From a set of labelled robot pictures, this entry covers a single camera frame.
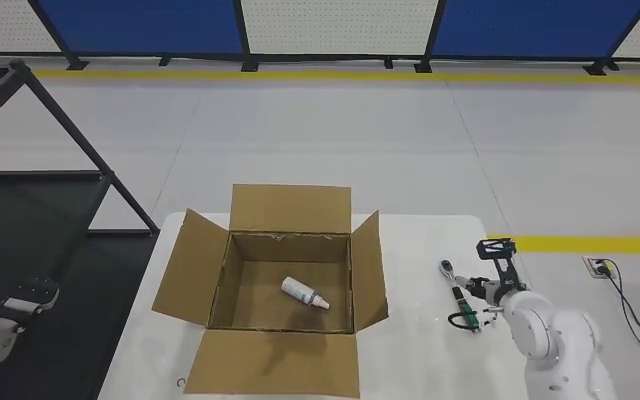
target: blue partition panel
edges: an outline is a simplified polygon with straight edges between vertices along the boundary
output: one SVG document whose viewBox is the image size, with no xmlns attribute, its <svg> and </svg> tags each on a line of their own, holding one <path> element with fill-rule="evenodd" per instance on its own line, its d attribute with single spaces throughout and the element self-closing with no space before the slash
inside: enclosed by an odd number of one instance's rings
<svg viewBox="0 0 640 400">
<path fill-rule="evenodd" d="M 73 52 L 242 53 L 232 0 L 40 0 Z"/>
<path fill-rule="evenodd" d="M 448 0 L 434 56 L 606 56 L 640 0 Z"/>
</svg>

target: box flap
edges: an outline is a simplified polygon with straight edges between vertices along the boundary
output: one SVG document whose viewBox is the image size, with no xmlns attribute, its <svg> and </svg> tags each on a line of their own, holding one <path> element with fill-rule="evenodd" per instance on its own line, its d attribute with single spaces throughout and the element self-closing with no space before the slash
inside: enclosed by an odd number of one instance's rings
<svg viewBox="0 0 640 400">
<path fill-rule="evenodd" d="M 378 211 L 351 235 L 353 303 L 356 330 L 362 330 L 389 317 Z"/>
<path fill-rule="evenodd" d="M 207 330 L 185 393 L 360 397 L 356 338 Z"/>
<path fill-rule="evenodd" d="M 205 326 L 229 233 L 187 210 L 152 309 Z"/>
<path fill-rule="evenodd" d="M 229 229 L 351 233 L 351 188 L 233 185 Z"/>
</svg>

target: bottle cap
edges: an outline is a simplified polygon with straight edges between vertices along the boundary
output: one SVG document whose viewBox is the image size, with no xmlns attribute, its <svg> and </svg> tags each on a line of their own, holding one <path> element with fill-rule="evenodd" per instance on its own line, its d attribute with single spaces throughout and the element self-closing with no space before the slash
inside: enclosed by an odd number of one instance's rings
<svg viewBox="0 0 640 400">
<path fill-rule="evenodd" d="M 313 299 L 313 305 L 316 307 L 324 308 L 325 310 L 329 309 L 329 303 L 327 303 L 326 300 L 320 296 L 316 296 L 316 298 Z"/>
</svg>

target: white pegboard panel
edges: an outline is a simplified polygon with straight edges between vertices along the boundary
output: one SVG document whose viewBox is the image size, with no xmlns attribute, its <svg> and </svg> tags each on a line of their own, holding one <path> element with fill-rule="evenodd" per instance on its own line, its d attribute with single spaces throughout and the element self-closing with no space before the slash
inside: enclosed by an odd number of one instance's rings
<svg viewBox="0 0 640 400">
<path fill-rule="evenodd" d="M 637 23 L 631 33 L 622 42 L 614 57 L 640 57 L 640 23 Z"/>
<path fill-rule="evenodd" d="M 27 0 L 0 0 L 0 52 L 59 52 Z"/>
<path fill-rule="evenodd" d="M 242 0 L 263 54 L 424 54 L 437 0 Z"/>
</svg>

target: white bottle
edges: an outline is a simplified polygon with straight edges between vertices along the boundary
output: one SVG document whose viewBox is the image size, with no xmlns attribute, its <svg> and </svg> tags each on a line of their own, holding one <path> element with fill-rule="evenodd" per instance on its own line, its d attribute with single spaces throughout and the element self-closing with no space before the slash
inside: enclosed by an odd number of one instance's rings
<svg viewBox="0 0 640 400">
<path fill-rule="evenodd" d="M 282 291 L 300 300 L 304 304 L 324 308 L 325 310 L 329 309 L 329 303 L 327 303 L 318 292 L 290 276 L 282 281 Z"/>
</svg>

